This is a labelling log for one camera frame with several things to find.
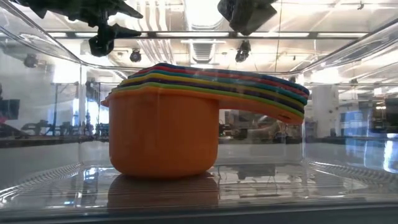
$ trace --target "ceiling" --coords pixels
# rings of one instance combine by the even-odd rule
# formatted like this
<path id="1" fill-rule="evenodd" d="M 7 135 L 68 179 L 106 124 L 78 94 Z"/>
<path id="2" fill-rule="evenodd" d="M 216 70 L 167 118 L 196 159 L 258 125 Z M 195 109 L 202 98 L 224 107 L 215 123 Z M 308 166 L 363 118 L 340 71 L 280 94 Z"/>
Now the ceiling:
<path id="1" fill-rule="evenodd" d="M 193 31 L 201 31 L 195 27 L 195 23 L 208 23 L 208 26 L 212 27 L 212 33 L 204 35 L 209 37 L 214 37 L 220 32 L 232 32 L 228 21 L 216 10 L 218 1 L 127 0 L 128 4 L 144 15 L 144 19 L 138 21 L 117 14 L 109 19 L 110 24 L 118 23 L 143 32 L 162 31 L 163 35 L 173 38 L 116 40 L 115 49 L 106 60 L 88 58 L 82 50 L 88 49 L 86 40 L 95 35 L 96 28 L 90 28 L 82 22 L 70 22 L 67 18 L 51 12 L 47 13 L 45 19 L 40 19 L 29 8 L 16 6 L 66 48 L 91 63 L 144 68 L 157 62 L 170 61 L 177 65 L 254 72 L 298 70 L 398 18 L 398 1 L 395 0 L 279 0 L 273 4 L 277 14 L 257 30 L 257 33 L 249 36 L 261 35 L 261 38 L 250 39 L 251 54 L 245 62 L 235 61 L 237 48 L 244 37 L 220 37 L 205 40 L 211 43 L 208 43 L 211 47 L 211 60 L 205 65 L 197 65 L 193 57 L 197 56 L 194 46 L 198 45 L 190 42 L 193 38 L 187 38 L 197 35 Z M 360 3 L 363 4 L 363 8 L 359 10 Z M 196 41 L 202 43 L 203 37 L 200 40 L 193 39 L 194 43 Z M 130 61 L 129 56 L 133 49 L 141 50 L 140 62 Z M 395 50 L 396 47 L 393 46 L 388 53 Z M 368 77 L 361 75 L 396 61 L 391 54 L 386 54 L 384 58 L 377 60 L 368 57 L 359 63 L 350 63 L 338 68 L 338 82 L 347 83 L 356 77 L 360 77 L 359 80 L 364 83 L 393 82 L 396 76 L 395 69 Z M 104 82 L 115 81 L 114 78 L 104 79 Z M 306 83 L 322 81 L 324 79 L 320 74 L 316 77 L 309 74 L 305 80 Z M 341 85 L 339 89 L 342 93 L 359 91 L 359 88 L 349 85 Z M 372 91 L 374 88 L 361 89 Z"/>

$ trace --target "transparent plastic box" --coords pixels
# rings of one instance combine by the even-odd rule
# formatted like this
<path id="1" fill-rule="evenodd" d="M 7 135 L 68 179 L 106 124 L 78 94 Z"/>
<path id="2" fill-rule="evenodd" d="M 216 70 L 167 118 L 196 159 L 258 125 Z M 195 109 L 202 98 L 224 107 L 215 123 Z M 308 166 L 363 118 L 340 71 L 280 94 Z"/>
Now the transparent plastic box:
<path id="1" fill-rule="evenodd" d="M 396 203 L 398 25 L 379 27 L 301 69 L 260 72 L 309 89 L 302 124 L 219 110 L 214 164 L 153 181 L 112 165 L 103 103 L 142 68 L 76 54 L 0 1 L 0 222 Z"/>

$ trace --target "clear plastic bin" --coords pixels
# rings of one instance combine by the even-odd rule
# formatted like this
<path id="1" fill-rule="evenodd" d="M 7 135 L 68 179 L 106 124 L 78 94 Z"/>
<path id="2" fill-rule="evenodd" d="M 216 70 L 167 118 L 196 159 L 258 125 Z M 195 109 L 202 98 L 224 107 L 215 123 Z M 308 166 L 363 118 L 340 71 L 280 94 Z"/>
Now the clear plastic bin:
<path id="1" fill-rule="evenodd" d="M 219 110 L 208 171 L 154 182 L 114 168 L 101 104 L 140 68 L 76 56 L 0 1 L 0 222 L 396 203 L 397 37 L 388 23 L 301 69 L 262 72 L 309 89 L 303 124 Z"/>

